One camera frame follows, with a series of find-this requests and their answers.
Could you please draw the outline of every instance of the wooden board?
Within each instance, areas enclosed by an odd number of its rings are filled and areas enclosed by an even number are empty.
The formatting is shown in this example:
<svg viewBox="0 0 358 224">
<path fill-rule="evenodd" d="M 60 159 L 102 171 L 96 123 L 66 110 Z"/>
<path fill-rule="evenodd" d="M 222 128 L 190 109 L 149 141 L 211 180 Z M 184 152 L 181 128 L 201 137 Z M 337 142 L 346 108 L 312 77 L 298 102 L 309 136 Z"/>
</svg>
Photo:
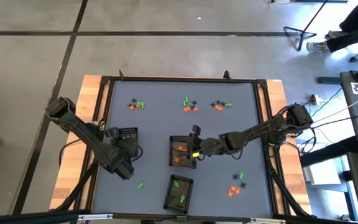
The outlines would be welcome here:
<svg viewBox="0 0 358 224">
<path fill-rule="evenodd" d="M 84 121 L 91 121 L 94 113 L 94 107 L 98 96 L 101 76 L 85 75 L 83 84 L 80 90 L 80 95 L 76 104 L 76 115 Z M 287 105 L 287 100 L 284 94 L 284 87 L 281 80 L 267 80 L 268 93 L 272 113 L 275 114 L 279 109 Z M 107 88 L 104 89 L 103 99 L 101 102 L 101 109 L 99 117 L 106 102 Z M 259 88 L 261 105 L 264 119 L 267 119 L 267 110 L 264 103 L 264 95 L 262 88 Z M 77 137 L 70 133 L 67 142 L 76 140 Z M 295 139 L 287 138 L 288 142 L 295 144 Z M 309 203 L 308 194 L 306 191 L 305 181 L 303 179 L 303 172 L 300 164 L 298 151 L 291 146 L 284 145 L 280 150 L 282 160 L 283 173 L 285 184 L 289 191 L 294 196 L 295 200 L 302 206 L 302 208 L 311 214 L 311 207 Z M 68 146 L 65 149 L 60 167 L 55 190 L 53 191 L 50 208 L 56 208 L 64 199 L 70 194 L 80 178 L 80 172 L 85 157 L 85 145 L 80 141 L 76 144 Z M 80 208 L 85 207 L 86 192 L 84 190 L 81 198 Z M 275 186 L 278 211 L 284 214 L 282 197 L 280 189 Z"/>
</svg>

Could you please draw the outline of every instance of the tripod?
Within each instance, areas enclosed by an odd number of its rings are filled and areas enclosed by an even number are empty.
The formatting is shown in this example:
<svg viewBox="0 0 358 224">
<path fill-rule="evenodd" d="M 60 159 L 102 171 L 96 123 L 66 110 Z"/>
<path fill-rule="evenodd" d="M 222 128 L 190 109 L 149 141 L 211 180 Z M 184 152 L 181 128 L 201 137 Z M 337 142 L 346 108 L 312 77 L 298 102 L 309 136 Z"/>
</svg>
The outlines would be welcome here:
<svg viewBox="0 0 358 224">
<path fill-rule="evenodd" d="M 301 39 L 299 40 L 299 46 L 298 46 L 298 51 L 300 51 L 302 49 L 302 44 L 303 44 L 303 39 L 305 38 L 305 35 L 306 34 L 310 34 L 309 36 L 307 37 L 314 37 L 316 36 L 317 34 L 315 33 L 310 33 L 310 32 L 307 32 L 306 30 L 309 28 L 310 24 L 314 21 L 314 19 L 316 18 L 316 16 L 318 15 L 318 13 L 321 11 L 321 9 L 324 7 L 324 5 L 327 3 L 328 0 L 325 0 L 324 3 L 321 5 L 321 7 L 318 9 L 317 13 L 313 16 L 313 18 L 310 20 L 309 24 L 306 26 L 306 28 L 304 28 L 303 30 L 299 30 L 299 29 L 296 29 L 296 28 L 292 28 L 292 27 L 287 27 L 285 26 L 284 29 L 289 29 L 289 30 L 295 30 L 297 32 L 301 32 L 299 35 L 301 36 Z"/>
</svg>

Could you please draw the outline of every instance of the person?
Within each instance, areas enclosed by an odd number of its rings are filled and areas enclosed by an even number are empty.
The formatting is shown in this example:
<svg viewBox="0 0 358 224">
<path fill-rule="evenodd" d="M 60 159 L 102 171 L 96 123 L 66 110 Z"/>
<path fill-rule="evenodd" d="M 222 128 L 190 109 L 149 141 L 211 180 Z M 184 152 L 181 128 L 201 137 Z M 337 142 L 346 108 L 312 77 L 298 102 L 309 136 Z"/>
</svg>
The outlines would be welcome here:
<svg viewBox="0 0 358 224">
<path fill-rule="evenodd" d="M 309 42 L 306 44 L 308 52 L 335 52 L 344 47 L 358 43 L 358 5 L 347 16 L 339 27 L 342 32 L 332 32 L 328 34 L 333 37 L 325 42 Z"/>
</svg>

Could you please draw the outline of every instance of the green toy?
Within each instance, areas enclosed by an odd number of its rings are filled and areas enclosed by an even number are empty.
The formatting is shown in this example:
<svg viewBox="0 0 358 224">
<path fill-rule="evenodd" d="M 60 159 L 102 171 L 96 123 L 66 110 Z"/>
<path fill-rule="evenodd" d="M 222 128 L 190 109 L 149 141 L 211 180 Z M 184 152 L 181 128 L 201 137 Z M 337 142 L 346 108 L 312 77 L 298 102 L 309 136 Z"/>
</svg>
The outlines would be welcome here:
<svg viewBox="0 0 358 224">
<path fill-rule="evenodd" d="M 180 203 L 183 203 L 186 199 L 186 196 L 185 195 L 181 195 L 180 197 Z"/>
<path fill-rule="evenodd" d="M 177 182 L 177 181 L 173 181 L 173 184 L 174 184 L 174 186 L 176 187 L 176 188 L 178 188 L 179 187 L 179 183 Z"/>
</svg>

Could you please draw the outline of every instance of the person's leg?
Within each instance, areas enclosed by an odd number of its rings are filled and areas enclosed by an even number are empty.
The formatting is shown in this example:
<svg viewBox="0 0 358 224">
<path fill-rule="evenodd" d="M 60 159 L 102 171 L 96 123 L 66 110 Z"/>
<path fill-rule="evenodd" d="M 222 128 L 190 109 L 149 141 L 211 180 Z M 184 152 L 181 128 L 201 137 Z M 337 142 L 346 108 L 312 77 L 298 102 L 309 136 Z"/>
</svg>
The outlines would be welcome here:
<svg viewBox="0 0 358 224">
<path fill-rule="evenodd" d="M 352 32 L 358 29 L 358 5 L 353 11 L 341 22 L 339 27 L 343 32 Z"/>
<path fill-rule="evenodd" d="M 324 52 L 329 50 L 335 52 L 339 49 L 358 43 L 358 30 L 347 33 L 343 36 L 320 43 L 307 43 L 306 49 L 309 52 Z"/>
<path fill-rule="evenodd" d="M 327 40 L 326 43 L 330 52 L 335 52 L 349 45 L 356 44 L 358 43 L 358 30 Z"/>
</svg>

